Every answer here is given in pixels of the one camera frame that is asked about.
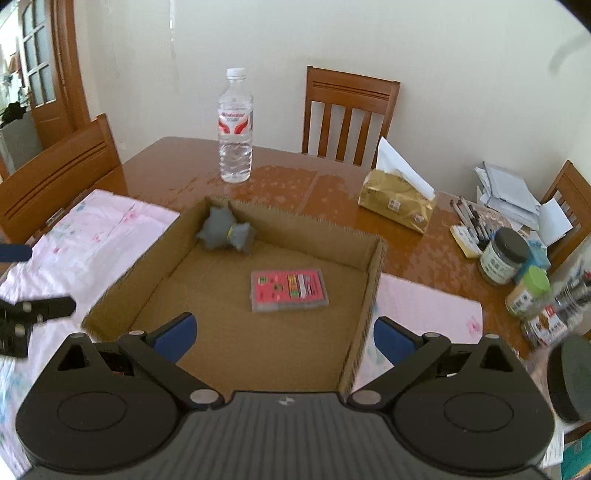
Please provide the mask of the pink floral tablecloth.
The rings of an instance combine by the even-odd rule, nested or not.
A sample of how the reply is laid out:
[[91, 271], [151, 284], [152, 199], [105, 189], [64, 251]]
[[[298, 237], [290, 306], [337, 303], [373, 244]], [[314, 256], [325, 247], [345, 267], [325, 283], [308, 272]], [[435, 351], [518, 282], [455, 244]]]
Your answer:
[[[29, 261], [12, 266], [1, 282], [2, 299], [69, 295], [75, 313], [34, 329], [25, 359], [1, 359], [1, 476], [15, 479], [30, 463], [14, 421], [20, 404], [62, 341], [80, 330], [103, 293], [177, 218], [166, 208], [114, 195], [90, 193], [34, 245]], [[480, 303], [385, 274], [374, 317], [388, 316], [416, 334], [439, 332], [455, 343], [477, 343], [483, 334]]]

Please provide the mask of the wooden chair left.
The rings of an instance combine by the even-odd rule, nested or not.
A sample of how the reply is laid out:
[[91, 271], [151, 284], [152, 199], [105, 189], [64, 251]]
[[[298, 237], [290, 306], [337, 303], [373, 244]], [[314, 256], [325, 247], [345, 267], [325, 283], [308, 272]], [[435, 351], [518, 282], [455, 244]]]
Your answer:
[[1, 183], [1, 234], [27, 242], [58, 211], [120, 165], [107, 116], [59, 140]]

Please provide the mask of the stack of white papers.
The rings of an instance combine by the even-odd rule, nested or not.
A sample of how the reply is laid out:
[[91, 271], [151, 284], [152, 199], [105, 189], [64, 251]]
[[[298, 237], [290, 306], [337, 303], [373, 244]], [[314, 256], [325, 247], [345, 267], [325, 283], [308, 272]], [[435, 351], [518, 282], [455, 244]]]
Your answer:
[[540, 203], [519, 175], [484, 162], [475, 168], [481, 184], [477, 199], [497, 211], [511, 224], [536, 231], [541, 242], [550, 247], [565, 237], [574, 227], [566, 209], [555, 198]]

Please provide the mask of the wooden chair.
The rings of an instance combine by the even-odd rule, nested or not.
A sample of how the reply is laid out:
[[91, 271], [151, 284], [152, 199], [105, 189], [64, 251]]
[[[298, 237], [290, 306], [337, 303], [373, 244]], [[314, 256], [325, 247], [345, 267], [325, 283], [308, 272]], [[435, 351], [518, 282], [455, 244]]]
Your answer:
[[370, 127], [376, 118], [380, 118], [378, 139], [388, 137], [401, 87], [398, 80], [308, 66], [305, 75], [301, 152], [310, 152], [312, 106], [318, 104], [322, 107], [322, 116], [315, 155], [320, 158], [329, 156], [332, 110], [339, 108], [342, 110], [342, 123], [334, 160], [344, 162], [346, 153], [352, 151], [353, 165], [375, 167], [378, 147], [369, 145]]
[[107, 116], [59, 140], [1, 183], [1, 234], [27, 242], [58, 211], [120, 165]]

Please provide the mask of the black lid glass jar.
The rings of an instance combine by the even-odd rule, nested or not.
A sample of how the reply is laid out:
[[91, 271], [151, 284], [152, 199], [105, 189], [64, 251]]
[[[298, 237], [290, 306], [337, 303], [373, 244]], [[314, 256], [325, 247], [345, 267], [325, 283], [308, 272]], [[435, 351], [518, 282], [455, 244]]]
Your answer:
[[509, 227], [499, 228], [479, 259], [480, 271], [495, 285], [508, 284], [528, 260], [530, 247], [526, 240]]

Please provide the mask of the open cardboard box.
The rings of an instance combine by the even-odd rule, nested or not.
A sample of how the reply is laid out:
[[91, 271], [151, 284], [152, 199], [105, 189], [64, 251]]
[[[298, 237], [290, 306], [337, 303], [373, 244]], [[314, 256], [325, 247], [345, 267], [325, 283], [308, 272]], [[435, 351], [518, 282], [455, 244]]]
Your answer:
[[[198, 231], [214, 206], [256, 228], [249, 253], [207, 250]], [[236, 390], [348, 394], [363, 355], [386, 241], [310, 216], [238, 200], [204, 198], [162, 236], [85, 315], [95, 339], [152, 331], [177, 315], [197, 318], [198, 337], [180, 366], [230, 396]], [[318, 269], [324, 307], [252, 309], [256, 271]]]

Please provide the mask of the pens in holder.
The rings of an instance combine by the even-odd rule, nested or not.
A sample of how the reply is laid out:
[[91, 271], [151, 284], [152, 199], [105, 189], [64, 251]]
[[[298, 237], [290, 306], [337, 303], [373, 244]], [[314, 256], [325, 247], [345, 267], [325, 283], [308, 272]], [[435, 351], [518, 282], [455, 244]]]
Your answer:
[[450, 228], [452, 237], [466, 258], [479, 258], [493, 238], [492, 227], [479, 214], [474, 205], [462, 197], [452, 199], [450, 206], [460, 220], [460, 225], [453, 225]]

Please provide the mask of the green lid spice jar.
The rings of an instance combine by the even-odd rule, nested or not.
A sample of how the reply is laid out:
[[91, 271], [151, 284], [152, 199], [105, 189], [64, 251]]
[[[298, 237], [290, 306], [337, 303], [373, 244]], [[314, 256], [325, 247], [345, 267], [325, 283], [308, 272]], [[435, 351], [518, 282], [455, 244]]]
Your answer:
[[550, 281], [546, 271], [532, 265], [506, 297], [505, 306], [511, 315], [522, 316], [549, 289]]

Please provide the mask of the red label small jar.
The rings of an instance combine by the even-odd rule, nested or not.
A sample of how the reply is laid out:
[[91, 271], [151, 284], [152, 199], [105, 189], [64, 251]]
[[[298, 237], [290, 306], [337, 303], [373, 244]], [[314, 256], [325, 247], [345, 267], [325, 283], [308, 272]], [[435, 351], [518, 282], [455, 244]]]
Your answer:
[[532, 349], [550, 347], [569, 332], [567, 324], [553, 306], [544, 307], [534, 317], [523, 322], [521, 329]]

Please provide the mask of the wooden chair far centre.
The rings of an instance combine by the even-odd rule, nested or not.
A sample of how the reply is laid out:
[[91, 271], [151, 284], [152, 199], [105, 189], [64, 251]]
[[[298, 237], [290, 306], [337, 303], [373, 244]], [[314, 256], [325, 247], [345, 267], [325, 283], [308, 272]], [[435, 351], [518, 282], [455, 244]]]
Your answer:
[[318, 104], [322, 107], [322, 116], [315, 155], [320, 158], [329, 156], [332, 110], [339, 108], [342, 110], [342, 123], [334, 160], [344, 162], [346, 153], [352, 151], [353, 165], [375, 167], [378, 147], [369, 145], [370, 127], [376, 118], [380, 118], [378, 139], [388, 137], [401, 87], [398, 80], [308, 66], [305, 75], [301, 152], [310, 152], [312, 106]]

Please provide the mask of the grey plush toy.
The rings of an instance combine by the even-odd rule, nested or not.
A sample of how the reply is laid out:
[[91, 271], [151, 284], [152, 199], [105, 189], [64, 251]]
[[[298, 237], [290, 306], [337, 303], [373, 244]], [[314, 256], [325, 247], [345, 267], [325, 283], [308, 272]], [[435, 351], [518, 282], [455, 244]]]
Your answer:
[[249, 222], [238, 223], [228, 207], [212, 206], [197, 239], [206, 250], [235, 248], [238, 252], [249, 253], [256, 234], [256, 228]]

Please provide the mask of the wooden door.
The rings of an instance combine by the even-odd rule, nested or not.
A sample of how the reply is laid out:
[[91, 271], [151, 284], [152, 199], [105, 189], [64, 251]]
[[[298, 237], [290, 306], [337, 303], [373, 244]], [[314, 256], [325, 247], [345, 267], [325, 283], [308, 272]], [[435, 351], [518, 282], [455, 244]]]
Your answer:
[[21, 73], [43, 148], [90, 122], [80, 71], [74, 2], [18, 3]]

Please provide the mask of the large black lid jar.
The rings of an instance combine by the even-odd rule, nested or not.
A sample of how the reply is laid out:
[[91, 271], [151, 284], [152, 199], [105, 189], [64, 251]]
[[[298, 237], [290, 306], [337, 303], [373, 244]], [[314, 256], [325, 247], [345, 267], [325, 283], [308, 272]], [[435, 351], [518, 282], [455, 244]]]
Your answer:
[[590, 343], [585, 337], [568, 336], [551, 351], [547, 383], [554, 410], [562, 420], [590, 421]]

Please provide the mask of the gold tissue pack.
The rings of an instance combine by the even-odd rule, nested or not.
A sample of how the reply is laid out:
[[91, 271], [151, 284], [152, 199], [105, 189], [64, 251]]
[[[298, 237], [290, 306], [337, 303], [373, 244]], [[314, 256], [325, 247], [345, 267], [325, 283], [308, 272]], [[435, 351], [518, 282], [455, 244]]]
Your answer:
[[376, 168], [363, 180], [358, 205], [425, 234], [436, 206], [435, 189], [382, 137]]

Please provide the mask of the pink card pack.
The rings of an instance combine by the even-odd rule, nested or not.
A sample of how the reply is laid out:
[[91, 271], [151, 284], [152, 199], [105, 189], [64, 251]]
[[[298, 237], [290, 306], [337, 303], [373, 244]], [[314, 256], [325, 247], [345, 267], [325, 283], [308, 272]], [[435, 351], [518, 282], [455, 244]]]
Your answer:
[[250, 274], [253, 312], [314, 309], [329, 305], [319, 269], [263, 270]]

